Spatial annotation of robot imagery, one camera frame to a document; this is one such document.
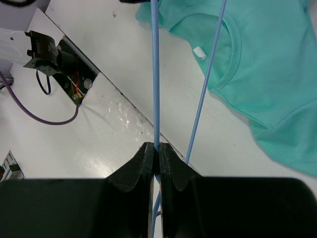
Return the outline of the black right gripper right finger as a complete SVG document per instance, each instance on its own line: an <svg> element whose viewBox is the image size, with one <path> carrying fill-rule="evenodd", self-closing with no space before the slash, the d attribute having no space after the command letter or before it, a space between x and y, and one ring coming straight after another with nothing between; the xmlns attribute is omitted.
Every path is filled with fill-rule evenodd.
<svg viewBox="0 0 317 238"><path fill-rule="evenodd" d="M314 238L317 200L296 178L204 177L159 149L165 238Z"/></svg>

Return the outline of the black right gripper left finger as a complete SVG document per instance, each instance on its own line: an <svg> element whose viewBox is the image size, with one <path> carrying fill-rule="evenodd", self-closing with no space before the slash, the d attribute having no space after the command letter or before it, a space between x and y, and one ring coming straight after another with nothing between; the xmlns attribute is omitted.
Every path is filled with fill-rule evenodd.
<svg viewBox="0 0 317 238"><path fill-rule="evenodd" d="M107 178L2 181L1 237L150 237L154 155L146 142Z"/></svg>

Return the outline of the teal t shirt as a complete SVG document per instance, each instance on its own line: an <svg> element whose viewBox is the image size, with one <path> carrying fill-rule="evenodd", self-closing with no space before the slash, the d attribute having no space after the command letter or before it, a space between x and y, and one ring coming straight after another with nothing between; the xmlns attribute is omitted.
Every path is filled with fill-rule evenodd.
<svg viewBox="0 0 317 238"><path fill-rule="evenodd" d="M317 174L317 40L306 0L229 0L208 89L274 161Z"/></svg>

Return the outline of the blue plastic hanger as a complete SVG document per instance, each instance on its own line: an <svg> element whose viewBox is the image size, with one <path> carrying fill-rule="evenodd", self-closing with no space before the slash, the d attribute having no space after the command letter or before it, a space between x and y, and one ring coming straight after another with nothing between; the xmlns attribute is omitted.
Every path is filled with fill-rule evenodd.
<svg viewBox="0 0 317 238"><path fill-rule="evenodd" d="M214 42L210 54L210 60L207 68L207 72L205 75L203 87L202 87L202 92L196 112L196 117L195 121L193 124L193 129L188 145L188 150L186 154L186 159L185 163L188 164L192 152L192 148L194 145L194 140L199 124L199 119L201 115L201 111L203 108L203 103L204 103L204 98L208 86L208 80L210 77L210 72L211 72L211 67L217 47L217 42L219 38L219 33L220 29L222 26L222 20L223 20L223 15L225 12L225 7L226 7L226 0L222 1L219 17L218 17L218 24L217 24L217 29L214 37ZM159 138L160 138L160 81L159 81L159 8L158 8L158 1L157 0L152 0L150 1L151 3L151 18L152 18L152 53L153 53L153 93L154 93L154 149L156 152L159 151Z"/></svg>

